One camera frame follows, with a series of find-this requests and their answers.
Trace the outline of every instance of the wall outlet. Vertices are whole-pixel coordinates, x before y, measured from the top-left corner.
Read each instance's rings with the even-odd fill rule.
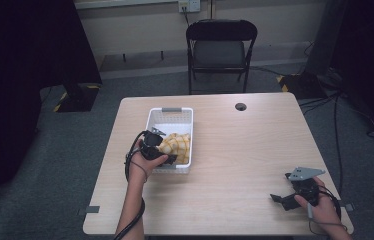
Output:
[[[178,1],[178,12],[200,12],[200,0]]]

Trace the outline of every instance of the table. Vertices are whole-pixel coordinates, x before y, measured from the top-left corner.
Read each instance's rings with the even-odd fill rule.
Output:
[[[124,156],[154,107],[193,108],[194,133],[190,173],[153,174],[145,185],[146,235],[312,234],[303,209],[286,212],[270,198],[293,193],[284,174],[296,166],[327,170],[290,93],[123,99],[90,203],[100,210],[87,214],[85,233],[114,233],[127,186]],[[329,172],[320,178],[338,197]],[[342,219],[352,232],[344,210]]]

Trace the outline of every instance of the plastic basket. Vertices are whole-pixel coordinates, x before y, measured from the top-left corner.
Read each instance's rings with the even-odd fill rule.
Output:
[[[193,109],[192,108],[152,108],[149,112],[146,130],[157,128],[167,135],[171,133],[190,134],[190,159],[187,164],[164,164],[156,167],[154,173],[181,173],[190,171],[193,146]]]

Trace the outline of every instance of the wall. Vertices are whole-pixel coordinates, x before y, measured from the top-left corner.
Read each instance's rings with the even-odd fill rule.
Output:
[[[313,41],[325,2],[326,0],[218,0],[214,1],[213,16],[253,22],[259,31],[257,47],[285,44],[293,44],[294,47],[295,43]],[[201,12],[188,14],[189,22],[209,18],[210,10],[210,1],[202,0]],[[178,13],[176,1],[84,8],[78,9],[78,13],[95,55],[186,48],[187,23],[184,15]]]

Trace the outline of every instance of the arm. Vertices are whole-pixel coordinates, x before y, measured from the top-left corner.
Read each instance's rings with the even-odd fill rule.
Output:
[[[315,181],[320,186],[325,186],[319,178],[314,177]],[[307,210],[308,201],[300,195],[294,196],[295,200]],[[352,237],[349,233],[343,228],[342,222],[337,216],[336,210],[334,208],[333,202],[331,199],[324,195],[319,195],[319,203],[316,207],[312,206],[312,214],[318,225],[328,233],[328,235],[333,240],[351,240]]]
[[[140,152],[134,154],[133,158],[131,159],[128,187],[125,194],[124,206],[119,218],[118,227],[116,228],[116,234],[121,232],[135,218],[141,207],[143,185],[145,180],[150,176],[153,169],[164,163],[167,158],[168,156],[164,155],[155,160],[148,161],[143,158]],[[123,239],[144,239],[142,218],[124,236]]]

